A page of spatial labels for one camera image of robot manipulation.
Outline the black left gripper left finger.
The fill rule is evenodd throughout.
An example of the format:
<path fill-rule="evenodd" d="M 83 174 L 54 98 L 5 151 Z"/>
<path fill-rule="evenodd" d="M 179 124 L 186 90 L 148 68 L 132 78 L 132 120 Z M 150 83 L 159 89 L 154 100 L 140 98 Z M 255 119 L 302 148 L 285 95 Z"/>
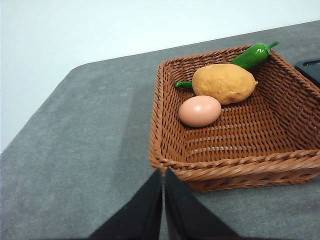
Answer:
<path fill-rule="evenodd" d="M 162 172 L 157 169 L 90 240 L 158 240 L 163 209 Z"/>

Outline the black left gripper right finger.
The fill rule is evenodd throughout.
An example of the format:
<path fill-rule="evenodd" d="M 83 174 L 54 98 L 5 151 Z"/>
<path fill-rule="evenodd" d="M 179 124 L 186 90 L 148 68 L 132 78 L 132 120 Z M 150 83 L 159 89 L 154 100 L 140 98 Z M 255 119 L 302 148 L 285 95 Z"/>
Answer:
<path fill-rule="evenodd" d="M 165 213 L 170 240 L 240 240 L 241 237 L 210 212 L 167 168 Z"/>

